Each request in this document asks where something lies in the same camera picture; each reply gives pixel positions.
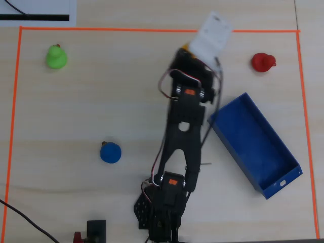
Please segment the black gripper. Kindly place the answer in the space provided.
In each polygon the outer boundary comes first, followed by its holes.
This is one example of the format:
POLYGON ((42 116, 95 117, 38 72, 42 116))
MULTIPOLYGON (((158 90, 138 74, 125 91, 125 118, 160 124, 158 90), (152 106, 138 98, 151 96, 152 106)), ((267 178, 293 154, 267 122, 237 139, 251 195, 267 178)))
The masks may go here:
POLYGON ((206 69, 202 61, 195 58, 189 51, 179 48, 173 59, 173 69, 181 70, 193 76, 212 76, 213 73, 206 69))

